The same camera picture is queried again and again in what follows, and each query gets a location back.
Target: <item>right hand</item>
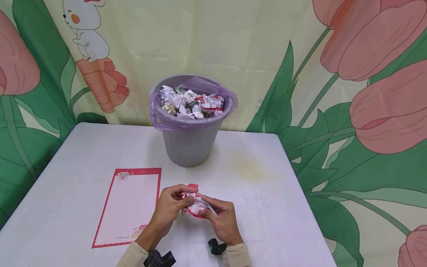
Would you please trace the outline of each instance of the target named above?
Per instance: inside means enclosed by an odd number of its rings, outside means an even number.
[[[202,194],[198,194],[204,201],[209,203],[215,210],[215,215],[209,209],[200,211],[199,215],[207,218],[211,221],[213,230],[216,236],[227,246],[234,246],[243,243],[242,236],[237,226],[236,212],[234,211],[234,204],[232,202],[226,202],[217,200],[215,198],[207,197]]]

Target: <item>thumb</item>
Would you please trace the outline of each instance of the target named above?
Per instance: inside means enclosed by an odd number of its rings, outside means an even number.
[[[206,219],[210,220],[211,222],[214,220],[216,215],[210,210],[210,209],[203,209],[199,212],[199,215],[202,217],[205,217]]]
[[[178,201],[178,207],[179,209],[189,207],[194,204],[194,201],[195,199],[193,196],[186,197],[183,200]]]

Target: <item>cartoon rabbit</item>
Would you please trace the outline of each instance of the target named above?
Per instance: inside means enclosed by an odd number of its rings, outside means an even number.
[[[105,59],[110,53],[105,39],[96,32],[101,26],[101,17],[98,6],[104,6],[105,0],[64,0],[65,22],[71,27],[77,38],[73,42],[78,44],[83,59],[89,63],[98,59]]]

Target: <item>tulip print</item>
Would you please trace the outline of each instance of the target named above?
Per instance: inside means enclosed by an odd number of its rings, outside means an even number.
[[[0,96],[28,93],[39,82],[40,70],[35,59],[0,10]]]
[[[334,30],[321,64],[345,80],[377,74],[427,27],[425,0],[313,0],[313,7]]]
[[[82,59],[76,64],[105,113],[113,113],[114,107],[121,105],[129,96],[126,77],[115,70],[110,59],[99,59],[91,63]]]
[[[398,266],[427,266],[427,225],[416,228],[407,236],[399,251]]]
[[[405,151],[427,138],[427,60],[360,91],[350,118],[360,142],[382,154]]]

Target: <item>plastic bag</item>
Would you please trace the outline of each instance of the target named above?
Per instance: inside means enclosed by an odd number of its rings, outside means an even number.
[[[159,91],[160,89],[157,89],[150,94],[150,118],[154,127],[159,131],[188,131],[196,128],[209,127],[223,121],[237,109],[237,95],[233,91],[228,90],[221,83],[212,83],[203,78],[194,76],[188,81],[180,84],[179,87],[184,90],[192,90],[198,94],[217,94],[223,97],[223,112],[218,116],[205,119],[191,120],[187,118],[178,118],[161,109],[161,94]]]

